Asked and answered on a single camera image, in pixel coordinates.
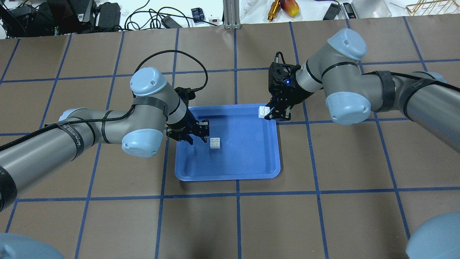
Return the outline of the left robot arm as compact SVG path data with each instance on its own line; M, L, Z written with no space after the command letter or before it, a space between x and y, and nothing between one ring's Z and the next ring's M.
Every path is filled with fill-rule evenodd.
M130 83L128 111L75 108L59 121L1 146L1 210L44 177L74 161L95 144L120 144L135 157L155 156L163 136L193 144L207 142L209 121L198 121L188 107L194 90L174 88L154 67L138 68Z

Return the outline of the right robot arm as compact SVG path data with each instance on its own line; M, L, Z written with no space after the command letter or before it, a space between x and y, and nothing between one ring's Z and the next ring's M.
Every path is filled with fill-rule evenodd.
M269 68L283 154L295 142L329 259L405 259L419 225L459 210L459 90L418 64L362 65L342 28L299 65ZM294 134L288 140L289 132Z

